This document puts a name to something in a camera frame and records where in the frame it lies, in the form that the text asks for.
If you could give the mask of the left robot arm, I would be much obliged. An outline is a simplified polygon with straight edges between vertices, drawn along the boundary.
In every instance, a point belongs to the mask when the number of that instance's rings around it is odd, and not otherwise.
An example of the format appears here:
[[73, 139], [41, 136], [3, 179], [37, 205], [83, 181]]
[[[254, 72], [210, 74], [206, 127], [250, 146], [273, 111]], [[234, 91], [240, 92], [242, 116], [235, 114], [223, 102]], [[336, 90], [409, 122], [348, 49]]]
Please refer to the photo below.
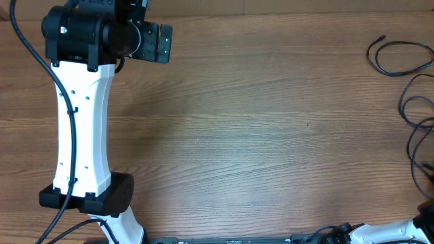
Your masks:
[[77, 209], [97, 221], [107, 243], [145, 243], [130, 206], [134, 179], [109, 169], [107, 112], [126, 58], [166, 64], [173, 28], [147, 22], [147, 1], [72, 1], [41, 23], [45, 56], [59, 78], [58, 162], [39, 203]]

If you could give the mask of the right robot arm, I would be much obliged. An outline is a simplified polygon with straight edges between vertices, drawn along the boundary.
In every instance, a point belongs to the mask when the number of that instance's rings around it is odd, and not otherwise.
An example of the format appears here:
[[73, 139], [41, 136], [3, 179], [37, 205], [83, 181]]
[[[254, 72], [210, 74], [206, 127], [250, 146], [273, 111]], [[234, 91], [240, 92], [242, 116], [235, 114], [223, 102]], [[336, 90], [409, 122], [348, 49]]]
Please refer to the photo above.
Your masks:
[[409, 220], [369, 225], [348, 223], [322, 236], [320, 244], [433, 244], [433, 200], [418, 206], [419, 214]]

